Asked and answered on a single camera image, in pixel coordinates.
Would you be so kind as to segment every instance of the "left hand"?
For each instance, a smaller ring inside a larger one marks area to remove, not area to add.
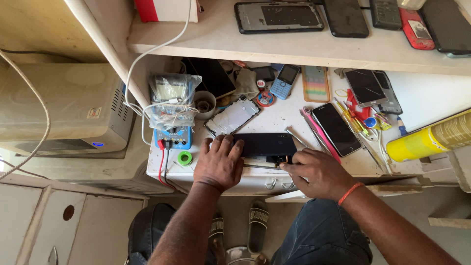
[[[207,184],[220,193],[239,183],[244,167],[244,161],[240,158],[244,141],[238,140],[231,147],[233,140],[232,135],[218,135],[214,140],[211,138],[203,140],[193,173],[194,183]]]

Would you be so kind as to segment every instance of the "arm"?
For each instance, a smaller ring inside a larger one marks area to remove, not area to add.
[[[188,197],[170,220],[148,264],[203,264],[216,202],[225,190],[239,183],[244,142],[231,147],[231,135],[206,138],[193,174]]]
[[[339,201],[357,181],[331,156],[304,149],[282,165],[310,198]],[[353,190],[342,207],[375,243],[389,264],[459,264],[434,241],[396,213],[368,188]]]

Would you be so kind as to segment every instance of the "toothbrush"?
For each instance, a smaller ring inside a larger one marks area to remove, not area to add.
[[[325,136],[324,131],[322,131],[322,128],[312,118],[311,111],[308,109],[308,107],[302,107],[302,112],[304,113],[305,116],[308,117],[309,121],[314,125],[314,127],[317,130],[317,133],[320,135],[322,140],[324,140],[324,142],[327,145],[327,148],[329,149],[329,151],[332,154],[333,158],[335,158],[335,160],[337,160],[339,162],[339,164],[342,164],[342,162],[340,161],[340,157],[337,154],[337,151],[335,151],[335,148],[332,146],[332,144],[329,142],[329,140]]]

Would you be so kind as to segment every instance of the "rubber band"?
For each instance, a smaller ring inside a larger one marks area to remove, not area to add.
[[[343,92],[345,92],[345,96],[339,95],[339,94],[337,93],[337,91],[343,91]],[[334,91],[334,93],[335,93],[335,95],[337,95],[337,97],[341,97],[341,98],[347,98],[347,97],[348,97],[348,96],[347,96],[347,95],[348,95],[348,92],[346,92],[346,91],[343,90],[343,89],[337,89],[337,90]]]
[[[339,206],[342,204],[342,202],[345,200],[345,198],[346,198],[348,195],[350,195],[350,193],[352,193],[356,188],[360,187],[361,185],[364,185],[364,184],[361,183],[361,182],[358,182],[358,183],[356,183],[355,185],[353,185],[353,187],[351,187],[351,188],[349,189],[349,191],[347,191],[347,192],[345,193],[345,195],[343,195],[343,197],[339,200],[339,203],[338,203]]]

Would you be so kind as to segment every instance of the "red phone case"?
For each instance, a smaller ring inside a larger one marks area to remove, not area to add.
[[[399,13],[402,30],[411,46],[419,50],[433,50],[435,43],[417,11],[399,8]]]

